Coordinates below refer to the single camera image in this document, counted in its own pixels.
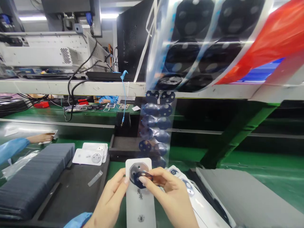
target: ceiling light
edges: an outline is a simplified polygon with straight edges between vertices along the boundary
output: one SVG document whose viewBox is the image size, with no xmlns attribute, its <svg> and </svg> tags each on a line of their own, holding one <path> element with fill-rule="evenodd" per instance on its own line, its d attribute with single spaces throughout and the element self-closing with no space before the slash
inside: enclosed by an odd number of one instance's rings
<svg viewBox="0 0 304 228">
<path fill-rule="evenodd" d="M 45 16 L 19 17 L 21 21 L 46 21 Z"/>
<path fill-rule="evenodd" d="M 101 19 L 115 19 L 119 14 L 100 14 Z"/>
</svg>

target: hand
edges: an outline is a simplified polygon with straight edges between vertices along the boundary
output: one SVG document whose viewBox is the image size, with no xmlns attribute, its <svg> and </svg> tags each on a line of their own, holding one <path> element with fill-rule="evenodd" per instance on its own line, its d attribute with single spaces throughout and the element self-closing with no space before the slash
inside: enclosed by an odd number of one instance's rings
<svg viewBox="0 0 304 228">
<path fill-rule="evenodd" d="M 100 103 L 101 103 L 101 104 L 106 104 L 106 103 L 111 103 L 111 101 L 108 100 L 108 99 L 102 99 L 102 100 L 100 101 Z"/>
<path fill-rule="evenodd" d="M 184 182 L 161 167 L 149 173 L 153 175 L 153 182 L 143 176 L 139 180 L 157 198 L 172 225 L 175 228 L 199 228 Z"/>
<path fill-rule="evenodd" d="M 120 204 L 127 191 L 129 178 L 125 178 L 126 169 L 120 169 L 115 176 L 107 182 L 92 214 L 84 228 L 112 228 L 116 224 Z"/>
<path fill-rule="evenodd" d="M 42 143 L 47 141 L 52 141 L 55 133 L 46 133 L 36 136 L 27 137 L 30 143 Z"/>
</svg>

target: red plastic bag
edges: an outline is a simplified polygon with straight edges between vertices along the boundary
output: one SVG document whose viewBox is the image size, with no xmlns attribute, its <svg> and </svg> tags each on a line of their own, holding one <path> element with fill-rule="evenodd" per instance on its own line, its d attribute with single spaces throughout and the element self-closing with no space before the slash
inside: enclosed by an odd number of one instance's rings
<svg viewBox="0 0 304 228">
<path fill-rule="evenodd" d="M 243 58 L 216 84 L 243 78 L 251 69 L 304 49 L 304 1 L 291 0 L 272 12 Z"/>
</svg>

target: stack of black cards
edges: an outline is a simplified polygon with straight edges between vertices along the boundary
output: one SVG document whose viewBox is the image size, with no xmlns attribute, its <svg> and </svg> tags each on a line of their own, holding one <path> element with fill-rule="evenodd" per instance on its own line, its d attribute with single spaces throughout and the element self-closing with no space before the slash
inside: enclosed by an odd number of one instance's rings
<svg viewBox="0 0 304 228">
<path fill-rule="evenodd" d="M 74 143 L 58 143 L 30 160 L 0 188 L 0 218 L 31 219 L 74 154 Z"/>
</svg>

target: white shelf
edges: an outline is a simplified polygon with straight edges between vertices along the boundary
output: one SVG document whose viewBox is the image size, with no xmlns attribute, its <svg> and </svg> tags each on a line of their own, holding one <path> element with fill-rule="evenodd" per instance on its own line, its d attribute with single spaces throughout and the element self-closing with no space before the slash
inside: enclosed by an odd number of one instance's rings
<svg viewBox="0 0 304 228">
<path fill-rule="evenodd" d="M 80 81 L 72 81 L 72 89 Z M 34 93 L 67 95 L 67 80 L 29 80 L 5 79 L 0 80 L 0 93 Z M 144 97 L 146 92 L 145 82 L 125 82 L 127 96 Z M 260 84 L 230 84 L 214 85 L 200 92 L 176 92 L 177 98 L 219 98 L 219 99 L 250 99 L 259 89 Z M 85 82 L 79 85 L 74 95 L 108 95 L 124 96 L 121 82 Z"/>
</svg>

